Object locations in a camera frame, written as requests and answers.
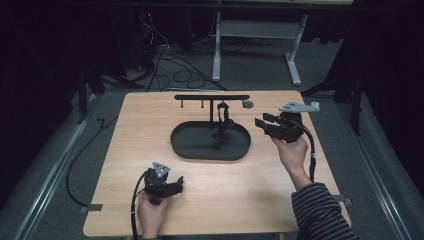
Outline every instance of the white desk frame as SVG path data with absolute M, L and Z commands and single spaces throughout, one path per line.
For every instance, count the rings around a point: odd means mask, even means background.
M 284 38 L 294 40 L 291 52 L 285 54 L 285 59 L 293 85 L 300 86 L 301 81 L 296 64 L 294 63 L 294 57 L 299 48 L 307 19 L 308 15 L 305 14 L 302 15 L 299 22 L 293 23 L 222 20 L 221 13 L 218 12 L 216 16 L 215 55 L 212 80 L 216 82 L 221 80 L 221 37 Z

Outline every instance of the dark background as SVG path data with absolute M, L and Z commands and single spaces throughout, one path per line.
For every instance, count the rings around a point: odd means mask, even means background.
M 366 68 L 360 70 L 363 90 L 398 158 L 423 194 L 420 174 L 424 164 L 420 163 L 419 151 L 423 129 L 419 117 L 423 102 L 423 4 L 409 0 L 372 4 L 355 1 L 354 5 L 381 6 L 390 11 L 361 15 L 355 21 L 351 16 L 311 14 L 303 41 L 320 38 L 325 44 L 345 39 L 328 81 L 350 71 L 353 63 L 366 62 Z M 134 20 L 145 11 L 76 10 L 57 2 L 28 0 L 2 1 L 0 10 L 3 205 L 72 110 L 70 98 L 78 88 L 81 66 L 95 63 L 113 74 L 125 75 L 126 68 L 143 66 L 149 56 L 143 55 L 143 39 Z M 186 48 L 190 47 L 191 33 L 206 36 L 213 19 L 208 12 L 153 14 L 158 29 L 169 41 Z M 275 20 L 286 17 L 267 16 Z

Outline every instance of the desk leg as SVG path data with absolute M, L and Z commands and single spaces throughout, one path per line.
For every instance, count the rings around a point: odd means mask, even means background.
M 84 79 L 84 66 L 81 66 L 78 70 L 78 100 L 79 100 L 79 118 L 77 124 L 81 124 L 87 116 L 87 89 L 86 82 Z
M 300 86 L 301 81 L 299 73 L 297 72 L 296 64 L 294 63 L 294 57 L 296 56 L 297 49 L 299 48 L 300 40 L 302 39 L 303 31 L 305 30 L 306 20 L 308 15 L 302 15 L 299 27 L 297 28 L 296 37 L 294 39 L 293 49 L 291 53 L 286 53 L 287 66 L 289 67 L 290 75 L 292 78 L 293 85 Z
M 213 58 L 212 80 L 221 80 L 221 13 L 216 13 L 215 55 Z

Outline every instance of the black cable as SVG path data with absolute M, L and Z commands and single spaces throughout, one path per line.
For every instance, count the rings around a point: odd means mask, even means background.
M 137 224 L 135 222 L 135 199 L 137 198 L 137 195 L 141 192 L 140 191 L 140 192 L 137 193 L 137 190 L 138 190 L 138 186 L 140 185 L 141 180 L 144 178 L 145 175 L 146 175 L 146 172 L 141 174 L 140 178 L 138 179 L 137 184 L 135 185 L 133 197 L 132 197 L 132 200 L 131 200 L 131 227 L 132 227 L 132 232 L 133 232 L 133 239 L 138 239 Z
M 296 125 L 297 127 L 301 128 L 303 132 L 308 136 L 309 143 L 311 144 L 311 161 L 309 163 L 309 179 L 311 182 L 314 182 L 314 176 L 315 176 L 315 166 L 316 166 L 316 152 L 315 152 L 315 142 L 314 138 L 312 137 L 312 133 L 309 131 L 309 129 L 303 125 L 299 124 L 296 121 L 293 121 L 291 119 L 285 119 L 292 124 Z
M 254 38 L 252 38 L 252 37 L 248 38 L 246 40 L 247 43 L 252 44 L 252 45 L 256 45 L 256 46 L 272 46 L 272 45 L 276 45 L 279 42 L 282 42 L 284 40 L 284 39 L 281 39 L 281 38 L 275 38 L 275 39 L 271 40 L 269 43 L 261 43 L 261 42 L 249 41 L 250 39 L 254 39 Z
M 110 120 L 106 125 L 103 126 L 103 128 L 101 128 L 88 142 L 87 144 L 84 145 L 84 147 L 78 152 L 78 154 L 75 156 L 75 158 L 72 160 L 71 164 L 69 165 L 67 174 L 66 174 L 66 191 L 68 192 L 69 197 L 78 205 L 82 206 L 82 207 L 88 207 L 88 204 L 83 203 L 81 201 L 79 201 L 76 197 L 74 197 L 74 195 L 71 192 L 71 189 L 69 187 L 69 178 L 71 175 L 71 171 L 72 171 L 72 167 L 74 166 L 76 160 L 78 159 L 78 157 L 84 152 L 84 150 L 91 144 L 91 142 L 93 142 L 93 140 L 106 128 L 109 127 L 109 125 L 114 122 L 116 119 L 118 119 L 118 116 L 114 117 L 112 120 Z
M 168 80 L 168 82 L 163 87 L 160 86 L 160 77 L 166 78 Z M 171 79 L 166 75 L 156 75 L 156 79 L 158 80 L 159 92 L 162 92 L 162 90 L 164 90 L 169 84 L 171 84 Z
M 91 64 L 91 66 L 93 66 L 94 69 L 96 69 L 100 73 L 105 74 L 105 75 L 108 75 L 108 76 L 112 77 L 114 80 L 116 80 L 119 83 L 122 83 L 122 84 L 124 84 L 124 85 L 126 85 L 128 87 L 131 87 L 131 88 L 144 88 L 144 85 L 138 85 L 135 82 L 132 82 L 132 81 L 130 81 L 130 80 L 128 80 L 128 79 L 126 79 L 126 78 L 124 78 L 122 76 L 115 75 L 115 74 L 107 71 L 106 69 L 103 69 L 102 67 L 98 66 L 97 64 Z
M 202 42 L 202 43 L 198 43 L 195 45 L 192 45 L 192 47 L 199 49 L 199 50 L 209 50 L 209 49 L 213 49 L 215 48 L 216 44 L 213 42 L 210 42 L 211 40 L 213 40 L 213 38 L 209 39 L 208 41 Z
M 193 83 L 198 82 L 198 81 L 201 81 L 200 85 L 191 86 Z M 199 88 L 203 87 L 204 85 L 205 85 L 205 81 L 202 80 L 202 79 L 193 79 L 193 80 L 188 81 L 187 84 L 186 84 L 187 88 L 189 88 L 189 89 L 199 89 Z
M 172 55 L 172 54 L 163 54 L 164 56 L 171 56 L 171 57 L 173 57 L 173 58 L 176 58 L 176 59 L 179 59 L 179 60 L 181 60 L 181 61 L 183 61 L 184 63 L 186 63 L 186 64 L 188 64 L 190 67 L 192 67 L 194 70 L 196 70 L 196 72 L 200 75 L 200 76 L 202 76 L 203 77 L 203 79 L 205 79 L 205 81 L 207 81 L 207 82 L 210 82 L 210 83 L 212 83 L 213 85 L 215 85 L 215 86 L 217 86 L 217 87 L 219 87 L 219 88 L 221 88 L 222 90 L 224 90 L 224 91 L 227 91 L 227 89 L 224 87 L 224 86 L 222 86 L 222 85 L 220 85 L 219 83 L 216 83 L 216 82 L 214 82 L 214 81 L 212 81 L 212 80 L 210 80 L 208 77 L 206 77 L 199 69 L 197 69 L 195 66 L 193 66 L 191 63 L 189 63 L 188 61 L 186 61 L 185 59 L 183 59 L 183 58 L 181 58 L 181 57 L 178 57 L 178 56 L 175 56 L 175 55 Z
M 147 70 L 141 75 L 141 76 L 139 76 L 139 77 L 136 77 L 135 79 L 133 79 L 133 80 L 130 80 L 130 82 L 133 82 L 133 83 L 135 83 L 135 82 L 139 82 L 139 81 L 141 81 L 141 80 L 144 80 L 144 79 L 146 79 L 148 76 L 150 76 L 152 73 L 153 73 L 153 71 L 155 70 L 155 64 L 153 63 L 153 60 L 150 60 L 149 61 L 149 65 L 148 65 L 148 67 L 147 67 Z
M 309 163 L 309 179 L 311 180 L 311 182 L 314 182 L 315 166 L 316 166 L 315 143 L 309 129 L 303 126 L 303 131 L 308 136 L 309 142 L 311 144 L 311 162 Z
M 190 75 L 187 79 L 179 80 L 180 78 L 177 78 L 177 75 L 180 75 L 181 73 L 188 73 Z M 190 69 L 188 69 L 188 68 L 186 70 L 181 70 L 181 71 L 175 72 L 172 75 L 172 80 L 174 80 L 174 82 L 177 82 L 177 83 L 185 83 L 185 82 L 188 82 L 192 78 L 193 78 L 193 72 L 190 71 Z
M 231 43 L 229 41 L 230 39 L 238 39 L 238 38 L 231 38 L 231 37 L 223 38 L 223 40 L 226 40 L 230 45 L 234 45 L 233 43 Z M 225 52 L 232 52 L 232 53 L 238 52 L 238 51 L 242 50 L 243 48 L 245 48 L 246 47 L 246 43 L 247 43 L 246 38 L 242 38 L 242 39 L 240 39 L 240 41 L 242 42 L 241 47 L 239 47 L 239 48 L 237 48 L 235 50 L 225 49 L 225 47 L 223 47 L 222 45 L 221 45 L 221 49 L 222 49 L 222 51 L 225 51 Z
M 155 68 L 155 71 L 154 71 L 154 73 L 153 73 L 152 78 L 150 79 L 149 85 L 148 85 L 148 86 L 147 86 L 147 88 L 146 88 L 146 92 L 150 91 L 150 88 L 152 87 L 153 80 L 155 79 L 156 74 L 157 74 L 158 69 L 159 69 L 159 61 L 161 60 L 161 56 L 162 56 L 162 54 L 163 54 L 163 50 L 162 50 L 162 52 L 159 54 L 159 57 L 158 57 L 158 59 L 157 59 L 157 61 L 156 61 L 156 68 Z

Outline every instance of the human hand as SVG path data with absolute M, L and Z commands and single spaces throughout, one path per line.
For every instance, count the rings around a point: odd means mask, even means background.
M 171 197 L 163 198 L 159 205 L 150 203 L 150 196 L 142 191 L 138 197 L 137 216 L 143 231 L 142 238 L 157 238 L 165 219 Z
M 280 161 L 286 168 L 297 191 L 311 184 L 311 180 L 306 175 L 303 163 L 305 161 L 308 144 L 299 137 L 296 142 L 286 143 L 280 139 L 271 138 L 277 146 Z

